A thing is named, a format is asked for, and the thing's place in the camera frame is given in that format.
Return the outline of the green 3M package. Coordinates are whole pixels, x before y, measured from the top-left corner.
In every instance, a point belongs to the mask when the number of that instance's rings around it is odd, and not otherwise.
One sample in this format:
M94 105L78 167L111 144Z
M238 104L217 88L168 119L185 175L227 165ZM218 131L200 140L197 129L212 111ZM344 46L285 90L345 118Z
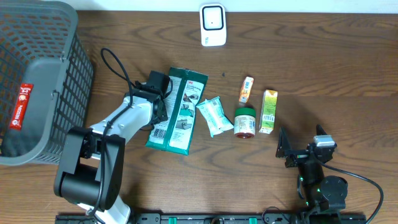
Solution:
M164 103L168 120L156 124L149 134L146 147L189 154L195 125L196 105L205 90L208 76L186 68L170 68L171 94Z

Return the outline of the white jar green lid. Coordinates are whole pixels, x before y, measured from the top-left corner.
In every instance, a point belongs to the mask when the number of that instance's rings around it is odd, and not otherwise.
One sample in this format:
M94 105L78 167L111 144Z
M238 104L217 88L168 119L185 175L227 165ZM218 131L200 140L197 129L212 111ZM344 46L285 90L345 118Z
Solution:
M252 108L238 108L234 117L234 135L241 139L251 139L256 134L256 111Z

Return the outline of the green yellow juice carton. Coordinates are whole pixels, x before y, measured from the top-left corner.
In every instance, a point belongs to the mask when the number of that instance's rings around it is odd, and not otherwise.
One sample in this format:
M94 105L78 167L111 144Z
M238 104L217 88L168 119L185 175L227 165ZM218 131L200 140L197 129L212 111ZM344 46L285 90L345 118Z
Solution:
M278 91L275 90L266 90L263 94L259 122L260 133L270 134L274 130L277 97Z

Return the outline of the mint green wipes pack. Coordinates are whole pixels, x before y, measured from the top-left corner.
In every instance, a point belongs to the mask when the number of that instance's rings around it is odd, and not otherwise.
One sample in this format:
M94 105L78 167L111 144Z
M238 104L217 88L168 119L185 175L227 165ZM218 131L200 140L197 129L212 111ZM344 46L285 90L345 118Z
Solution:
M233 129L232 122L224 114L219 96L211 100L205 99L197 108L206 120L212 138Z

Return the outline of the small orange box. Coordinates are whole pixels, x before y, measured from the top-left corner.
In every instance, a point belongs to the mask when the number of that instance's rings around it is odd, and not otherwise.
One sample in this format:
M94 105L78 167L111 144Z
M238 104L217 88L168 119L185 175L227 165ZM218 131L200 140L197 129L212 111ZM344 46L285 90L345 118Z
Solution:
M251 89L254 84L253 77L246 77L241 86L240 94L239 94L239 102L247 103L251 94Z

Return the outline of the red sachet packet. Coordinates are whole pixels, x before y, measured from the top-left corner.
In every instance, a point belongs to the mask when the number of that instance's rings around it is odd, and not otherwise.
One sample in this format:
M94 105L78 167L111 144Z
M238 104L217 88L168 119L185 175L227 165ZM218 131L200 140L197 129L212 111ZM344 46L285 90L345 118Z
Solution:
M29 104L30 94L33 90L34 85L30 83L23 83L19 89L19 95L17 97L17 104L14 113L9 124L10 129L20 131L22 129L22 123L24 120L27 105Z

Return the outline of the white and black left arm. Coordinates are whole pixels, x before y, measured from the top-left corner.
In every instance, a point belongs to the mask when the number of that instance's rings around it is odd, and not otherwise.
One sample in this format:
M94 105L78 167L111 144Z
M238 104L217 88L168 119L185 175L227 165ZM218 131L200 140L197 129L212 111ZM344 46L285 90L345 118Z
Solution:
M129 222L131 208L119 196L125 146L144 126L167 119L164 100L173 90L169 79L136 82L103 121L68 131L54 193L85 209L86 214L74 222Z

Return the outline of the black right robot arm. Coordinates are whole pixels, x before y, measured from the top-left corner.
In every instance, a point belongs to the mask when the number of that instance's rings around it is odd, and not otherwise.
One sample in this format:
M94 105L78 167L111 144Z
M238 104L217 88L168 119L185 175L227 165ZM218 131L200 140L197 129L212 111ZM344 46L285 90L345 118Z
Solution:
M290 223L342 223L340 211L346 208L347 181L335 175L326 176L323 166L332 160L337 147L333 138L318 124L317 135L306 149L293 149L287 132L280 128L275 156L285 159L286 168L298 169L297 191L308 208L290 216Z

